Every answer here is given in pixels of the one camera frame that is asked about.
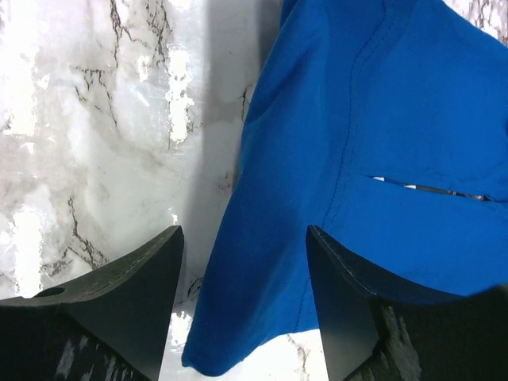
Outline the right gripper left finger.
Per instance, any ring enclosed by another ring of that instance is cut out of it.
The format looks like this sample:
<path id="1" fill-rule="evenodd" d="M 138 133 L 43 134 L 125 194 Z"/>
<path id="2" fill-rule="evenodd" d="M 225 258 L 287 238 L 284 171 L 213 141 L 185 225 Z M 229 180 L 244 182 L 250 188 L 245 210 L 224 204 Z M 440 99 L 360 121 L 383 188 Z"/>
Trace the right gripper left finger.
<path id="1" fill-rule="evenodd" d="M 1 378 L 158 379 L 183 248 L 171 226 L 76 279 L 3 300 Z"/>

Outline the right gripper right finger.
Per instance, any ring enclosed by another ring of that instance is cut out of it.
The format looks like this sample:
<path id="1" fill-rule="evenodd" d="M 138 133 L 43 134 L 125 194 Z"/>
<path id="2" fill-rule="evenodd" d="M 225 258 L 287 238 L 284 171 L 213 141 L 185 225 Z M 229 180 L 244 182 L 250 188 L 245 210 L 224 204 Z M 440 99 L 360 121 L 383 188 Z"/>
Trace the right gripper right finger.
<path id="1" fill-rule="evenodd" d="M 507 287 L 463 297 L 411 282 L 306 232 L 331 380 L 504 380 Z"/>

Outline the blue printed t shirt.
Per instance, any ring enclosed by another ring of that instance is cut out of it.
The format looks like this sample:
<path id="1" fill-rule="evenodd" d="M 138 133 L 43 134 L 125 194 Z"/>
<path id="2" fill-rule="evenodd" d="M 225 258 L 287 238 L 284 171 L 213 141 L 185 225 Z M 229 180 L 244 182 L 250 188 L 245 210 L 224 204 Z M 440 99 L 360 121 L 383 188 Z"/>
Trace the blue printed t shirt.
<path id="1" fill-rule="evenodd" d="M 507 49 L 442 1 L 286 1 L 182 363 L 318 326 L 309 226 L 404 278 L 507 280 Z"/>

